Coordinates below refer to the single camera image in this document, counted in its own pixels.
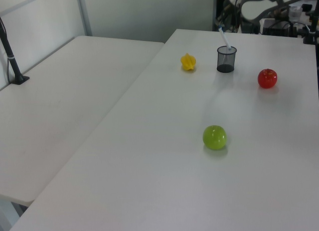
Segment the gray gripper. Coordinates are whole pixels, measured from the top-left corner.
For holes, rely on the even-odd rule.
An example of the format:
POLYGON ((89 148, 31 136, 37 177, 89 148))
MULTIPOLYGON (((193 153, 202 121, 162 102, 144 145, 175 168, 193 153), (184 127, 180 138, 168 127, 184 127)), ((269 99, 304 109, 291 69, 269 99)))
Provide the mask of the gray gripper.
POLYGON ((216 17, 215 26, 223 29, 231 28, 231 18, 238 19, 240 0, 224 0, 222 13, 216 17))

